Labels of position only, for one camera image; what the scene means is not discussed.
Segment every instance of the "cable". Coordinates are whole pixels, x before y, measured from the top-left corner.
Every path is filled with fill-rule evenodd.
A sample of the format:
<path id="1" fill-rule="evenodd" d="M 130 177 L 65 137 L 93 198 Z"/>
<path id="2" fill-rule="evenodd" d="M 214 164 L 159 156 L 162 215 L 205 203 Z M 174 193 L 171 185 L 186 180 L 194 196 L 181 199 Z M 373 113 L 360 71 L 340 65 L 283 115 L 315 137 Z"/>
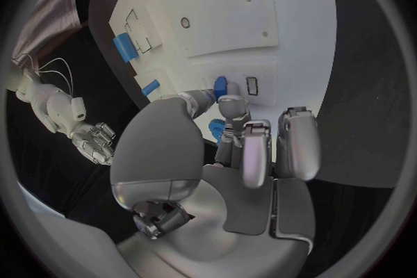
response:
<path id="1" fill-rule="evenodd" d="M 69 94 L 72 96 L 74 94 L 74 81 L 72 80 L 72 72 L 71 72 L 70 66 L 68 65 L 68 63 L 67 63 L 67 61 L 65 59 L 62 59 L 62 58 L 52 59 L 51 61 L 49 61 L 48 63 L 46 63 L 45 65 L 43 65 L 39 70 L 41 70 L 42 68 L 45 68 L 46 66 L 48 66 L 51 63 L 53 63 L 56 60 L 63 61 L 66 64 L 66 66 L 67 66 L 67 69 L 68 69 L 68 72 L 69 72 L 69 79 L 71 80 L 71 89 L 69 91 Z"/>
<path id="2" fill-rule="evenodd" d="M 59 71 L 53 71 L 52 69 L 51 69 L 51 70 L 49 70 L 49 71 L 39 71 L 39 73 L 58 73 L 59 75 L 61 75 L 61 76 L 64 78 L 64 80 L 65 80 L 65 82 L 67 83 L 67 85 L 68 85 L 69 94 L 72 96 L 71 86 L 69 85 L 70 83 L 68 82 L 68 79 L 65 77 L 65 75 L 64 75 L 64 74 L 62 74 L 62 73 L 61 73 L 61 72 L 59 72 Z"/>
<path id="3" fill-rule="evenodd" d="M 32 56 L 30 54 L 21 54 L 19 57 L 22 57 L 22 56 L 27 56 L 27 57 L 29 57 L 31 59 L 31 65 L 32 65 L 32 70 L 33 70 L 33 68 L 35 66 L 33 66 L 33 58 L 32 58 Z"/>

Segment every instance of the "dark background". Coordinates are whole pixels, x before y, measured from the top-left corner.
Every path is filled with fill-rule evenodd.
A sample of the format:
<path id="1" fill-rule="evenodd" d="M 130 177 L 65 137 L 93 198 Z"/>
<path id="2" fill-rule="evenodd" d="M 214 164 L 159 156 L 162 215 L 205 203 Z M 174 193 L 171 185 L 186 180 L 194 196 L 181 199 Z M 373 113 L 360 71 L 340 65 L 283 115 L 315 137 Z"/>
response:
<path id="1" fill-rule="evenodd" d="M 411 4 L 414 5 L 416 8 L 416 0 L 409 0 Z M 89 58 L 92 63 L 97 63 L 100 60 L 99 51 L 96 50 L 91 45 L 91 35 L 87 28 L 83 29 L 80 34 L 73 37 L 72 40 L 68 42 L 68 44 L 64 44 L 57 52 L 60 55 L 67 53 L 67 57 L 70 59 L 71 57 L 71 49 L 68 47 L 70 44 L 75 47 L 74 43 L 78 43 L 83 48 L 89 48 Z M 113 101 L 118 104 L 126 103 L 123 107 L 124 110 L 128 110 L 128 115 L 125 117 L 121 117 L 120 123 L 112 124 L 112 126 L 119 126 L 121 129 L 126 124 L 123 124 L 123 119 L 127 120 L 131 117 L 132 114 L 136 112 L 134 106 L 129 105 L 129 98 L 124 95 L 124 91 L 121 87 L 117 87 L 117 81 L 115 78 L 112 77 L 112 74 L 109 72 L 109 69 L 106 68 L 106 64 L 102 63 L 101 71 L 100 72 L 92 72 L 92 77 L 111 77 L 108 83 L 109 89 L 119 89 L 117 92 L 120 94 L 116 94 L 118 96 L 117 101 Z M 88 182 L 90 182 L 90 186 L 86 186 L 85 188 L 88 189 L 89 196 L 94 198 L 100 198 L 102 202 L 106 202 L 106 208 L 108 209 L 107 205 L 111 199 L 111 194 L 103 193 L 101 183 L 106 183 L 106 171 L 102 168 L 98 168 L 98 170 L 94 173 L 89 174 L 86 176 Z M 380 211 L 382 210 L 386 200 L 389 198 L 390 190 L 384 189 L 380 191 L 378 195 L 373 195 L 372 190 L 365 189 L 365 188 L 355 188 L 350 186 L 340 186 L 335 185 L 332 183 L 327 183 L 323 181 L 314 181 L 309 184 L 309 189 L 312 193 L 313 198 L 318 198 L 322 203 L 326 203 L 327 205 L 320 206 L 322 210 L 332 210 L 336 209 L 337 207 L 343 207 L 345 209 L 345 214 L 338 214 L 338 221 L 332 220 L 332 212 L 317 212 L 318 215 L 325 214 L 328 217 L 327 221 L 323 221 L 322 223 L 318 223 L 318 230 L 317 230 L 317 240 L 324 240 L 322 241 L 322 245 L 316 245 L 316 252 L 311 254 L 311 258 L 309 262 L 307 262 L 306 267 L 303 270 L 303 277 L 315 277 L 320 271 L 337 261 L 342 255 L 351 248 L 359 239 L 360 237 L 366 232 L 367 228 L 369 227 L 369 223 L 374 221 L 375 218 L 379 215 Z M 83 189 L 79 189 L 78 193 L 82 197 L 85 195 Z M 88 208 L 89 202 L 82 202 L 79 198 L 72 198 L 69 201 L 62 201 L 65 202 L 66 205 L 62 207 L 62 211 L 67 214 L 72 214 L 72 218 L 75 220 L 80 220 L 85 223 L 89 223 L 100 227 L 100 224 L 103 224 L 108 217 L 103 214 L 103 209 L 100 206 L 100 203 L 96 203 L 94 211 L 89 211 Z M 355 211 L 366 211 L 367 213 L 367 222 L 363 223 L 357 222 L 356 224 L 350 223 L 347 224 L 348 221 L 352 218 L 350 215 L 352 212 Z M 27 252 L 25 247 L 23 246 L 22 242 L 16 237 L 16 233 L 14 232 L 12 226 L 10 225 L 5 213 L 1 212 L 1 217 L 4 223 L 2 224 L 2 229 L 0 231 L 0 275 L 2 277 L 36 277 L 40 275 L 41 277 L 46 277 L 47 274 L 45 271 L 38 265 L 36 261 L 34 261 L 31 255 Z M 392 270 L 397 270 L 401 268 L 401 272 L 415 272 L 414 263 L 411 260 L 411 251 L 413 249 L 414 243 L 411 244 L 413 240 L 413 233 L 412 227 L 416 226 L 416 214 L 413 214 L 411 220 L 407 224 L 406 228 L 400 235 L 399 239 L 395 242 L 392 248 L 389 250 L 387 255 L 379 262 L 379 264 L 375 267 L 375 269 L 368 275 L 368 277 L 380 277 L 382 273 L 391 272 Z M 327 242 L 326 234 L 333 231 L 336 234 L 336 231 L 340 230 L 339 239 L 332 238 L 330 243 Z M 119 235 L 114 235 L 114 238 L 123 237 L 120 236 L 120 231 L 117 231 Z M 316 265 L 314 263 L 314 259 L 322 259 L 320 265 Z"/>

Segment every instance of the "circular hole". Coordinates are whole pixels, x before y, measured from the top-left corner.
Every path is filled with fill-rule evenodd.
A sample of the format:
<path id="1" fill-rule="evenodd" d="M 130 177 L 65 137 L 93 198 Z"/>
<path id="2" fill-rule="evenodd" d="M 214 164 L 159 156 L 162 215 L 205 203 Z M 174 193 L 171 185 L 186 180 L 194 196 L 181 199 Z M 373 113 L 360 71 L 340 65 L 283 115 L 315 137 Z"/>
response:
<path id="1" fill-rule="evenodd" d="M 185 28 L 185 29 L 190 28 L 190 21 L 189 21 L 186 17 L 183 17 L 183 18 L 181 19 L 181 25 L 182 25 L 182 26 L 183 26 L 183 28 Z"/>

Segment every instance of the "wire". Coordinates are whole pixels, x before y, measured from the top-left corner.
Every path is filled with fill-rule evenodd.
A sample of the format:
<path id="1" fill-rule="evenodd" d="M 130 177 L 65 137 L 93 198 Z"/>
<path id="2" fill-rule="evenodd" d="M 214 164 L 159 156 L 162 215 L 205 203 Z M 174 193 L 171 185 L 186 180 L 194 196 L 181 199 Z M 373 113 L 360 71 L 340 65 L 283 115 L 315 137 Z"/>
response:
<path id="1" fill-rule="evenodd" d="M 31 65 L 32 65 L 32 70 L 33 70 L 35 66 L 33 66 L 33 58 L 32 58 L 32 56 L 30 54 L 21 54 L 19 57 L 22 57 L 22 56 L 27 56 L 27 57 L 29 57 L 31 59 Z"/>
<path id="2" fill-rule="evenodd" d="M 74 81 L 72 80 L 72 72 L 71 72 L 71 69 L 70 69 L 70 66 L 68 65 L 68 63 L 67 63 L 67 61 L 65 60 L 65 59 L 62 59 L 62 58 L 55 58 L 55 59 L 52 59 L 51 61 L 49 61 L 48 63 L 46 63 L 45 65 L 43 65 L 39 70 L 41 70 L 42 68 L 45 68 L 46 66 L 48 66 L 49 64 L 51 64 L 51 63 L 53 63 L 54 61 L 56 61 L 56 60 L 61 60 L 61 61 L 63 61 L 65 64 L 66 64 L 66 66 L 67 66 L 67 69 L 68 69 L 68 72 L 69 72 L 69 79 L 71 80 L 71 90 L 70 90 L 70 94 L 71 94 L 71 96 L 74 94 Z"/>
<path id="3" fill-rule="evenodd" d="M 61 73 L 61 72 L 59 72 L 59 71 L 53 71 L 52 69 L 51 69 L 51 70 L 49 70 L 49 71 L 39 71 L 39 73 L 58 73 L 59 75 L 61 75 L 61 76 L 64 78 L 64 80 L 65 80 L 65 82 L 67 83 L 67 85 L 68 85 L 69 94 L 72 96 L 71 86 L 69 85 L 70 83 L 68 82 L 68 79 L 65 77 L 65 75 L 64 75 L 64 74 L 62 74 L 62 73 Z"/>

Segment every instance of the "blue component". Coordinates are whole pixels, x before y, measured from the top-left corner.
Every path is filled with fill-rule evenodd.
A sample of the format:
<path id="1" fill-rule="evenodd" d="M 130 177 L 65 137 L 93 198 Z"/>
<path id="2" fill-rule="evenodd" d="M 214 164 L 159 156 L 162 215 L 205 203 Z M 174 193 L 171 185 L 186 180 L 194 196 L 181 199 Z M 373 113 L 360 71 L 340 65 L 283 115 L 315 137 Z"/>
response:
<path id="1" fill-rule="evenodd" d="M 224 76 L 219 76 L 214 83 L 214 96 L 215 101 L 219 102 L 219 98 L 223 95 L 227 95 L 227 81 Z"/>
<path id="2" fill-rule="evenodd" d="M 216 145 L 220 145 L 220 141 L 222 140 L 224 125 L 226 123 L 224 120 L 212 120 L 208 124 L 208 129 L 210 130 L 213 137 L 217 140 Z"/>
<path id="3" fill-rule="evenodd" d="M 144 94 L 144 96 L 147 96 L 155 89 L 157 89 L 157 87 L 159 87 L 158 80 L 153 80 L 149 85 L 142 89 L 142 94 Z"/>
<path id="4" fill-rule="evenodd" d="M 127 33 L 121 33 L 117 37 L 113 38 L 113 43 L 117 47 L 120 55 L 125 63 L 138 57 L 138 52 L 132 44 L 132 41 Z"/>

